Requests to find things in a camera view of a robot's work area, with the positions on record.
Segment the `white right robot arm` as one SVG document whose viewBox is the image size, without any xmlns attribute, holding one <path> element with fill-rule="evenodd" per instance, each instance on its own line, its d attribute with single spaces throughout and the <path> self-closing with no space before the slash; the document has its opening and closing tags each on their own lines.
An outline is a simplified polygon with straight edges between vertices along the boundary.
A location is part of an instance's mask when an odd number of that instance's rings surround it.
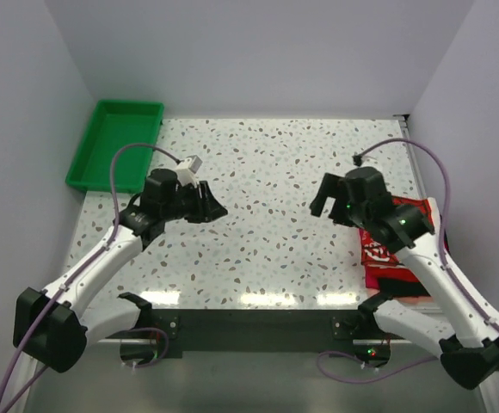
<svg viewBox="0 0 499 413">
<path fill-rule="evenodd" d="M 436 357 L 448 376 L 467 390 L 499 370 L 499 311 L 469 282 L 447 254 L 440 225 L 417 206 L 397 203 L 374 167 L 345 176 L 327 173 L 310 204 L 322 214 L 333 199 L 330 219 L 354 227 L 393 254 L 441 308 L 443 322 L 405 307 L 391 295 L 377 293 L 358 307 L 363 336 L 382 332 L 402 337 Z"/>
</svg>

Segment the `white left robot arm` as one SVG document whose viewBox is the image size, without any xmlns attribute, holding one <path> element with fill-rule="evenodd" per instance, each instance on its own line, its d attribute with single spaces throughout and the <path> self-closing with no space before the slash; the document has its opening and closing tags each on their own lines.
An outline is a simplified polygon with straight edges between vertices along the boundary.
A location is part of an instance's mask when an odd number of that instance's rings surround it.
<svg viewBox="0 0 499 413">
<path fill-rule="evenodd" d="M 226 214 L 208 183 L 197 181 L 190 170 L 153 170 L 143 191 L 117 212 L 81 262 L 45 288 L 29 287 L 19 295 L 14 346 L 57 373 L 69 370 L 95 335 L 95 328 L 82 323 L 85 310 L 122 267 L 160 237 L 170 221 L 202 224 Z"/>
</svg>

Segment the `white printed t shirt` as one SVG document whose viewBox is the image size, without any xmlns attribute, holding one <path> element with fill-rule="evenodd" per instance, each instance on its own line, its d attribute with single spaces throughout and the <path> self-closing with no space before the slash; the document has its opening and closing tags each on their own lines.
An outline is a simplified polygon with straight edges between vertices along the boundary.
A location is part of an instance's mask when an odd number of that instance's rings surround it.
<svg viewBox="0 0 499 413">
<path fill-rule="evenodd" d="M 394 196 L 393 203 L 395 205 L 411 205 L 417 207 L 427 216 L 431 224 L 434 223 L 433 213 L 439 212 L 436 200 L 431 197 L 414 200 Z M 419 282 L 419 280 L 392 253 L 390 253 L 384 245 L 374 241 L 368 232 L 359 229 L 359 237 L 360 260 L 363 267 L 381 268 L 381 278 Z"/>
</svg>

